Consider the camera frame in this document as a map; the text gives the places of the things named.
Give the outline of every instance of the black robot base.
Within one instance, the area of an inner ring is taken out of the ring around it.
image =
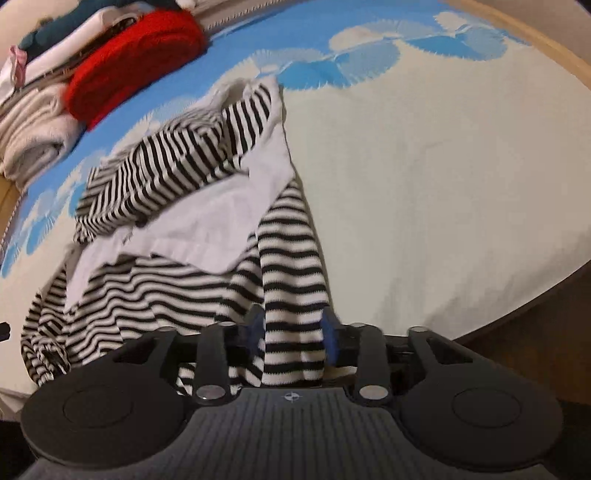
[[[150,333],[41,387],[22,411],[39,458],[22,480],[565,478],[548,461],[558,401],[423,327],[384,336],[326,309],[327,363],[357,367],[354,381],[232,395],[256,321]],[[171,386],[187,361],[192,398]]]

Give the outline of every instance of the black and white striped fabric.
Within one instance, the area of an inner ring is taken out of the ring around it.
[[[277,111],[273,103],[281,102],[273,82],[252,86],[223,110],[191,109],[94,170],[77,208],[75,241],[149,221],[176,199],[243,174],[242,156],[264,140],[269,113]],[[234,390],[241,384],[314,385],[322,378],[320,318],[328,295],[294,180],[227,274],[156,255],[120,257],[94,271],[82,299],[65,311],[66,270],[36,296],[22,333],[22,355],[38,385],[161,326],[197,333],[213,322],[240,321],[255,303],[265,309],[265,337],[250,365],[230,368]],[[193,371],[194,365],[180,368],[180,392],[190,393]]]

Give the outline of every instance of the folded clothes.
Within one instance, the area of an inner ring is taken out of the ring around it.
[[[41,75],[64,64],[68,59],[110,29],[110,27],[125,18],[138,19],[153,10],[154,7],[145,2],[136,2],[123,8],[102,8],[75,29],[72,34],[64,38],[64,40],[38,56],[35,60],[29,62],[26,68],[25,82],[30,83]]]
[[[92,129],[135,92],[196,58],[206,44],[189,12],[156,10],[78,67],[66,90],[66,108]]]
[[[29,92],[35,89],[41,90],[49,85],[52,85],[53,83],[61,83],[71,78],[74,75],[74,71],[78,65],[88,58],[91,53],[107,43],[111,38],[133,25],[136,21],[136,18],[123,18],[119,21],[119,23],[113,25],[101,36],[91,41],[86,47],[69,58],[65,63],[59,65],[59,67],[56,67],[53,70],[50,70],[49,72],[45,72],[39,78],[27,83],[22,88],[15,89],[12,86],[12,83],[10,83],[9,90],[13,91],[12,95],[10,95],[5,101],[2,101],[2,97],[0,96],[0,120],[4,118],[4,116]],[[8,85],[7,82],[9,82],[9,80],[6,80],[4,83],[3,81],[4,79],[2,77],[2,73],[0,72],[0,92],[3,91],[5,86]]]
[[[33,90],[0,121],[0,173],[21,191],[72,150],[83,125],[64,109],[65,83]]]
[[[52,48],[58,42],[64,40],[75,29],[81,26],[88,18],[98,10],[105,7],[125,7],[137,0],[82,0],[78,6],[64,15],[49,23],[40,26],[33,32],[26,35],[19,43],[19,48],[25,50],[28,60],[33,61],[46,50]],[[179,10],[180,7],[174,0],[145,0],[154,8],[167,10]]]

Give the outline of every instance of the red sweater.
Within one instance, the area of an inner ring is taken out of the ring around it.
[[[189,12],[156,10],[96,50],[64,100],[88,130],[135,92],[201,55],[207,40]]]

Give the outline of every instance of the bed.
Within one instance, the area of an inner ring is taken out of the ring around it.
[[[12,328],[0,392],[35,389],[19,333],[72,240],[89,170],[240,77],[282,85],[291,159],[343,323],[457,338],[587,263],[589,66],[518,21],[515,35],[468,13],[506,23],[498,11],[456,6],[312,0],[230,27],[204,13],[207,53],[113,111],[21,199],[0,267]]]

